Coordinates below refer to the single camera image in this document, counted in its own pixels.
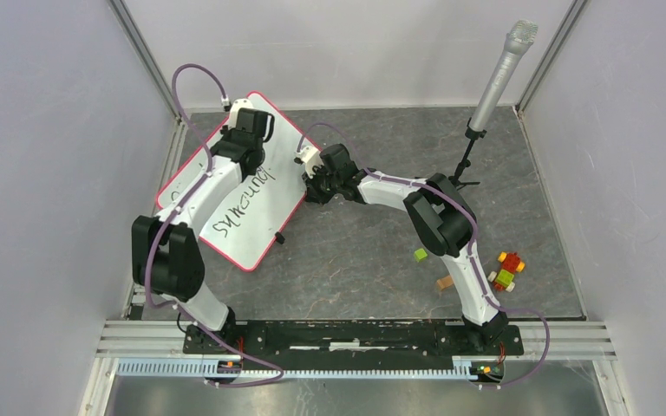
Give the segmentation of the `pink framed whiteboard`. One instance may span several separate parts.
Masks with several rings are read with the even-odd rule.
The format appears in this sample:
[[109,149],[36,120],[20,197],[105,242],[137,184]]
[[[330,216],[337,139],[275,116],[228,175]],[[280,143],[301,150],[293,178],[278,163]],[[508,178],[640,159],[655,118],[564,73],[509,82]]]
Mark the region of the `pink framed whiteboard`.
[[230,192],[210,218],[192,228],[208,245],[243,271],[253,271],[304,200],[304,168],[294,162],[303,132],[263,94],[246,99],[274,115],[270,141],[258,173]]

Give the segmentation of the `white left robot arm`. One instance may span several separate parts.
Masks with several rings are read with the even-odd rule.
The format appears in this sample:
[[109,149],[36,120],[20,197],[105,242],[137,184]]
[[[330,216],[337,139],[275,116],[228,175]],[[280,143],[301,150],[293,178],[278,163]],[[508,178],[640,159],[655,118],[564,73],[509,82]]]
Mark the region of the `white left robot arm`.
[[206,344],[227,353],[237,344],[235,314],[205,283],[206,267],[196,227],[203,227],[226,196],[258,172],[275,118],[263,110],[233,109],[212,146],[201,142],[207,165],[177,199],[152,217],[138,216],[131,228],[133,279],[145,289],[146,305],[163,299],[205,330]]

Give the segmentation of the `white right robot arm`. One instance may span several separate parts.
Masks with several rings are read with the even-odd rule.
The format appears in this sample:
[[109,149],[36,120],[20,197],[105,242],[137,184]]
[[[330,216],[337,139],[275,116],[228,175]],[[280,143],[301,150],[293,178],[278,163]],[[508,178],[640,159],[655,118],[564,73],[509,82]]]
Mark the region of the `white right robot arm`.
[[306,201],[326,204],[336,195],[363,205],[405,211],[422,245],[447,267],[460,297],[467,345],[478,354],[496,348],[508,325],[488,288],[478,251],[475,217],[448,177],[407,179],[360,168],[349,149],[336,144],[323,150],[299,148]]

